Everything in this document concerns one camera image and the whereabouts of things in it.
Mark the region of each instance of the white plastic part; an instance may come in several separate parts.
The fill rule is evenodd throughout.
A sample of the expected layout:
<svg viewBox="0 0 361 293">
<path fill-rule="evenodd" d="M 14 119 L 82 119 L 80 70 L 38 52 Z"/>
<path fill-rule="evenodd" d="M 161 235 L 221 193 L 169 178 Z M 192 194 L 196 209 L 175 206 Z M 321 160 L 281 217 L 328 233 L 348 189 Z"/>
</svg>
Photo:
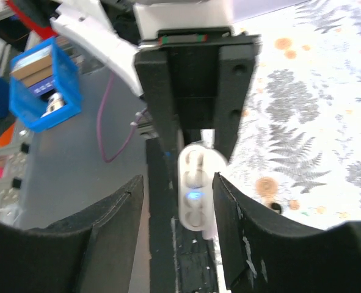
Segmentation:
<svg viewBox="0 0 361 293">
<path fill-rule="evenodd" d="M 153 5 L 135 3 L 133 7 L 143 40 L 156 39 L 161 29 L 219 27 L 233 23 L 232 0 Z"/>
<path fill-rule="evenodd" d="M 25 51 L 28 51 L 31 48 L 39 45 L 41 41 L 42 39 L 39 37 L 39 35 L 35 31 L 31 31 L 28 35 Z"/>
<path fill-rule="evenodd" d="M 91 16 L 61 4 L 58 18 L 50 19 L 51 27 L 65 38 L 83 47 L 124 80 L 136 96 L 143 94 L 134 55 L 138 49 L 119 38 Z"/>
<path fill-rule="evenodd" d="M 53 113 L 56 110 L 65 106 L 64 99 L 60 93 L 54 93 L 48 99 L 48 106 L 46 108 L 46 112 L 42 115 L 42 117 L 47 116 L 50 113 Z"/>
<path fill-rule="evenodd" d="M 213 201 L 213 178 L 226 169 L 227 161 L 216 150 L 188 145 L 178 158 L 179 219 L 191 231 L 203 231 L 203 238 L 217 235 Z"/>
<path fill-rule="evenodd" d="M 91 16 L 96 19 L 103 27 L 109 31 L 113 31 L 111 22 L 108 19 L 100 0 L 53 0 L 64 5 L 78 10 L 82 17 L 87 18 Z"/>
</svg>

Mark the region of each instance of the cable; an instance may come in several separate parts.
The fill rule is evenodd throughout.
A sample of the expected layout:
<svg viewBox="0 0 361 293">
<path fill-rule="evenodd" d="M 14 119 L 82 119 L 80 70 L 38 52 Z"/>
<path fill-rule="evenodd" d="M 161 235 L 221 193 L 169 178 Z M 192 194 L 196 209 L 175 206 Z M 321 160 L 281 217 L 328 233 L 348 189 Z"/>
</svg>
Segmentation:
<svg viewBox="0 0 361 293">
<path fill-rule="evenodd" d="M 103 146 L 103 136 L 101 135 L 101 118 L 103 116 L 104 106 L 106 105 L 109 93 L 111 91 L 112 86 L 114 85 L 114 79 L 115 79 L 115 74 L 113 72 L 111 72 L 109 80 L 108 80 L 108 84 L 106 87 L 106 91 L 104 92 L 103 98 L 100 103 L 99 111 L 97 113 L 97 120 L 96 120 L 96 134 L 97 134 L 97 141 L 99 144 L 99 150 L 100 150 L 100 154 L 101 154 L 103 161 L 105 161 L 106 163 L 111 163 L 113 160 L 115 160 L 122 153 L 122 151 L 127 147 L 131 138 L 133 137 L 134 133 L 136 132 L 138 122 L 140 122 L 141 118 L 147 112 L 147 108 L 145 108 L 144 110 L 142 110 L 141 112 L 138 112 L 136 114 L 137 118 L 136 118 L 136 121 L 131 123 L 131 131 L 129 133 L 129 136 L 126 138 L 125 142 L 120 147 L 120 149 L 113 155 L 113 157 L 107 158 L 106 152 L 105 152 L 104 146 Z"/>
</svg>

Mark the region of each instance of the cardboard box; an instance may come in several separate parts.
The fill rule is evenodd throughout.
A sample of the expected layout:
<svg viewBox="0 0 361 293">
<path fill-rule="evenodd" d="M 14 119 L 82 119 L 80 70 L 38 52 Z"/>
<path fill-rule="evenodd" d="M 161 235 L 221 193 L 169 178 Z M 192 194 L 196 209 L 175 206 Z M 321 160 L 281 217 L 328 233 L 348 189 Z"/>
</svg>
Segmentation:
<svg viewBox="0 0 361 293">
<path fill-rule="evenodd" d="M 53 60 L 51 58 L 51 46 L 47 46 L 27 57 L 24 57 L 20 59 L 16 65 L 14 66 L 12 72 L 10 73 L 14 78 L 17 80 L 23 81 L 23 80 L 30 80 L 33 78 L 33 76 L 36 76 L 37 73 L 40 73 L 39 76 L 43 76 L 44 71 L 48 72 L 48 70 L 51 70 L 51 65 L 53 63 Z M 50 74 L 45 74 L 42 79 L 39 79 L 39 77 L 35 78 L 35 82 L 28 82 L 28 84 L 35 84 L 36 82 L 39 82 L 43 80 L 44 78 L 47 78 L 52 75 L 52 72 Z"/>
<path fill-rule="evenodd" d="M 35 72 L 34 74 L 23 78 L 21 81 L 26 87 L 31 87 L 34 84 L 53 75 L 53 68 L 51 66 Z"/>
</svg>

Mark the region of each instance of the blue led light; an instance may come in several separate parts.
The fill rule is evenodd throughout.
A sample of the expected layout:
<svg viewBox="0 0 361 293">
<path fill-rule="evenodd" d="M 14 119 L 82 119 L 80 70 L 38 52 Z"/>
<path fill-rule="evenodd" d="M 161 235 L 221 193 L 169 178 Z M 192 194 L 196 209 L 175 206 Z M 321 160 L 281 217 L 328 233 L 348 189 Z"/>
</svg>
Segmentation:
<svg viewBox="0 0 361 293">
<path fill-rule="evenodd" d="M 201 198 L 203 195 L 203 193 L 199 192 L 199 191 L 190 191 L 187 194 L 187 197 L 189 200 L 198 200 L 199 198 Z"/>
</svg>

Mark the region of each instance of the floral tablecloth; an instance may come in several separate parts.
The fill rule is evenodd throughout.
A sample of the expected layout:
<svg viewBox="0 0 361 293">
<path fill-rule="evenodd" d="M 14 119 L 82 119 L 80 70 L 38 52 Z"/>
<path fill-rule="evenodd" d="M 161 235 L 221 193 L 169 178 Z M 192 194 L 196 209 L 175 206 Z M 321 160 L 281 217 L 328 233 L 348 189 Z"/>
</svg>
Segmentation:
<svg viewBox="0 0 361 293">
<path fill-rule="evenodd" d="M 313 0 L 235 29 L 260 34 L 262 49 L 229 179 L 315 228 L 361 220 L 361 0 Z"/>
</svg>

